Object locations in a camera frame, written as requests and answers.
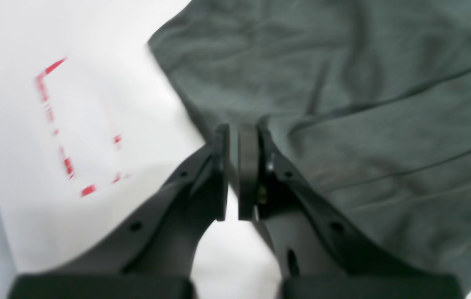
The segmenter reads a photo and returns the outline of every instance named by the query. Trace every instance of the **screw hole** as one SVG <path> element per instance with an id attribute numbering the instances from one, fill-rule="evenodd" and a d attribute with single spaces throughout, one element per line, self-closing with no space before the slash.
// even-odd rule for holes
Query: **screw hole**
<path id="1" fill-rule="evenodd" d="M 336 233 L 344 233 L 344 225 L 342 225 L 341 223 L 338 223 L 338 222 L 334 221 L 334 222 L 330 223 L 330 227 Z"/>
<path id="2" fill-rule="evenodd" d="M 142 226 L 143 226 L 143 224 L 140 221 L 136 221 L 135 223 L 130 225 L 129 229 L 130 229 L 131 232 L 134 233 L 136 231 L 139 231 Z"/>
<path id="3" fill-rule="evenodd" d="M 292 277 L 300 276 L 300 268 L 298 267 L 297 256 L 294 254 L 292 249 L 287 250 L 287 266 L 289 267 L 289 273 Z"/>

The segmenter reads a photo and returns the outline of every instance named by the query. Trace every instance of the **black plastic arm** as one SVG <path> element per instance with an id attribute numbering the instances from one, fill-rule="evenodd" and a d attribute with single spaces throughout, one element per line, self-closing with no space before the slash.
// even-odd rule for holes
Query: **black plastic arm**
<path id="1" fill-rule="evenodd" d="M 58 269 L 20 276 L 9 298 L 195 297 L 189 275 L 197 244 L 226 212 L 228 149 L 228 126 L 221 125 L 104 240 Z"/>
<path id="2" fill-rule="evenodd" d="M 269 240 L 284 278 L 280 298 L 464 298 L 453 276 L 407 265 L 364 236 L 310 187 L 264 127 L 243 127 L 239 139 L 240 219 L 252 217 Z"/>

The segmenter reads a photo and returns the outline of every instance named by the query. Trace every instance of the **mounting hole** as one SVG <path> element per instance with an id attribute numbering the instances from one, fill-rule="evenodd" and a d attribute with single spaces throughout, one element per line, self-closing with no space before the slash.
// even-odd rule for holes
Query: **mounting hole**
<path id="1" fill-rule="evenodd" d="M 334 221 L 330 223 L 330 227 L 336 233 L 344 233 L 344 225 L 342 225 L 342 223 L 338 223 L 337 221 Z"/>
<path id="2" fill-rule="evenodd" d="M 139 231 L 142 226 L 143 226 L 143 223 L 141 223 L 141 221 L 136 221 L 135 223 L 130 225 L 129 229 L 131 232 L 134 233 L 136 231 Z"/>
<path id="3" fill-rule="evenodd" d="M 287 250 L 287 266 L 289 267 L 289 273 L 291 277 L 300 276 L 300 268 L 298 267 L 297 256 L 294 254 L 292 249 Z"/>

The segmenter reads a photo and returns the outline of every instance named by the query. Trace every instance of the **gray cloth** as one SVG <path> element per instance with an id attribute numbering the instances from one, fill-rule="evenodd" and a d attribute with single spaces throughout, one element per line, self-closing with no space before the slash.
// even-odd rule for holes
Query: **gray cloth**
<path id="1" fill-rule="evenodd" d="M 266 120 L 370 238 L 471 289 L 471 0 L 193 0 L 149 44 L 206 138 Z"/>

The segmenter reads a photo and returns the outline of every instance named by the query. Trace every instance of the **dark gray fabric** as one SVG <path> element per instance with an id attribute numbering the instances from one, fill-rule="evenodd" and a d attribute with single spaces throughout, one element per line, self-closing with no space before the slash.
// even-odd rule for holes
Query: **dark gray fabric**
<path id="1" fill-rule="evenodd" d="M 193 0 L 150 48 L 206 138 L 266 120 L 368 236 L 471 289 L 471 0 Z"/>

